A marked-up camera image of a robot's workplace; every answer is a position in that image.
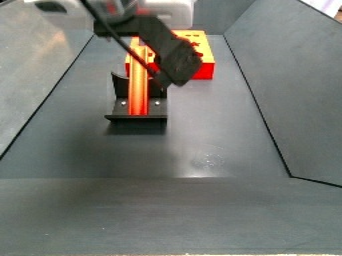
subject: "orange cylinder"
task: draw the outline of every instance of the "orange cylinder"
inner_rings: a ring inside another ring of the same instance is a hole
[[[135,47],[135,52],[147,62],[147,47]],[[134,116],[148,115],[148,74],[132,56],[130,65],[128,114]]]

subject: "black holder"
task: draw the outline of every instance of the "black holder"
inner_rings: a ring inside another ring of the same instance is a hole
[[[116,101],[111,115],[104,117],[122,124],[146,125],[164,124],[167,122],[167,90],[160,89],[154,80],[148,80],[150,109],[148,115],[128,114],[128,85],[130,79],[112,73],[112,83],[116,94]]]

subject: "gray wall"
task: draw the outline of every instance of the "gray wall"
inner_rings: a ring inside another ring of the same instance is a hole
[[[342,185],[342,25],[258,0],[224,36],[291,174]]]
[[[194,29],[222,35],[255,0],[198,0]]]
[[[61,31],[33,7],[0,6],[0,155],[91,38]]]

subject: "dark gray surface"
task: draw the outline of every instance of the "dark gray surface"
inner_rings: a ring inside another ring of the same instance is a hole
[[[0,180],[0,254],[342,253],[342,190],[291,179]]]
[[[342,185],[342,26],[259,0],[226,32],[291,174]]]
[[[215,79],[168,89],[164,134],[116,135],[103,115],[124,54],[93,39],[4,156],[0,177],[285,177],[224,39],[210,43]]]
[[[0,254],[342,253],[342,190],[286,177],[224,39],[210,43],[215,79],[170,88],[166,134],[114,135],[123,54],[92,40],[0,162]]]
[[[0,7],[0,155],[91,34],[56,28],[23,1]]]
[[[255,0],[198,0],[194,12],[194,29],[210,35],[222,35]]]

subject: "orange block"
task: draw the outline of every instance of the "orange block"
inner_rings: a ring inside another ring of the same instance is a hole
[[[211,52],[208,40],[207,40],[207,35],[204,31],[202,30],[174,30],[172,31],[178,37],[187,39],[192,46],[195,51],[198,52],[198,55],[202,59],[202,67],[196,74],[194,75],[192,79],[212,79],[214,77],[214,70],[215,70],[215,59],[214,55]],[[131,41],[131,48],[135,49],[135,47],[139,46],[139,37],[134,37]],[[154,69],[158,70],[158,66],[154,63],[155,59],[155,53],[154,51],[147,48],[148,51],[148,61],[147,64],[148,66]],[[130,55],[126,56],[126,73],[127,76],[130,76]]]

